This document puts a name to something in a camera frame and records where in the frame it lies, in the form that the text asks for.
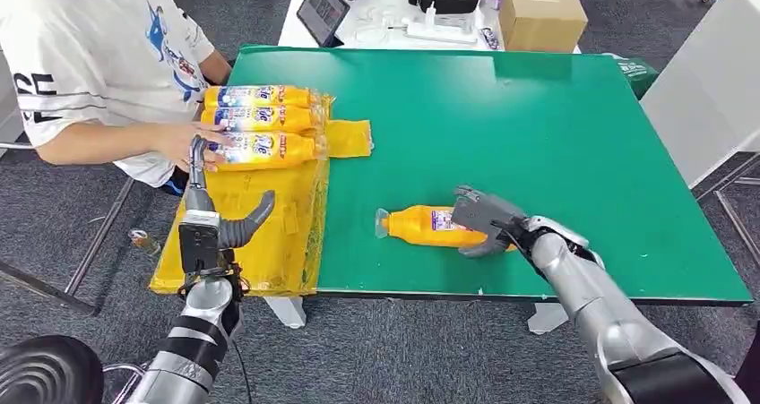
white t-shirt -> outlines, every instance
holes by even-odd
[[[77,122],[193,120],[214,50],[173,0],[0,0],[0,46],[35,146]],[[174,167],[156,152],[115,163],[151,186]]]

yellow bottle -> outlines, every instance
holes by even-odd
[[[234,142],[222,146],[212,142],[209,150],[227,160],[219,170],[287,168],[312,159],[325,159],[324,136],[304,137],[296,133],[225,133]]]
[[[469,247],[486,241],[482,232],[473,231],[451,221],[453,207],[415,205],[404,211],[388,213],[378,209],[375,233],[378,237],[397,236],[413,245]]]
[[[293,106],[206,108],[201,121],[222,125],[226,131],[284,131],[300,133],[324,124],[322,107]]]
[[[332,101],[315,90],[295,86],[211,86],[205,93],[206,107],[296,106],[311,107]]]

floor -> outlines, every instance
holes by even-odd
[[[289,0],[176,1],[233,57],[244,42],[276,44]],[[582,2],[590,19],[583,50],[638,56],[660,69],[706,11],[697,0]],[[123,181],[110,165],[56,168],[34,154],[5,155],[0,159],[0,261],[64,286]],[[737,185],[727,193],[760,238],[760,200],[754,190]],[[747,286],[760,297],[760,271],[728,218],[714,197],[701,205]],[[100,307],[97,317],[51,305],[0,280],[0,345],[61,333],[88,343],[105,362],[140,363],[152,357],[182,304],[146,289],[155,261],[130,246],[126,231],[141,228],[162,240],[176,207],[176,198],[135,186],[80,291]],[[246,331],[239,346],[255,402],[600,401],[592,366],[573,329],[564,325],[541,337],[530,335],[525,326],[530,305],[310,297],[305,308],[308,325],[291,331],[279,325],[262,300],[246,300]],[[760,318],[757,305],[647,306],[643,311],[674,339],[731,372]],[[234,355],[217,380],[212,403],[247,402]]]

cardboard box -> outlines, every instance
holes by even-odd
[[[586,22],[580,0],[504,0],[499,10],[505,50],[572,52]]]

green table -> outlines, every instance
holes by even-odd
[[[372,122],[372,156],[331,164],[320,292],[552,299],[518,253],[375,237],[378,207],[452,205],[468,184],[589,238],[636,300],[751,301],[609,57],[243,47],[230,84],[316,88]]]

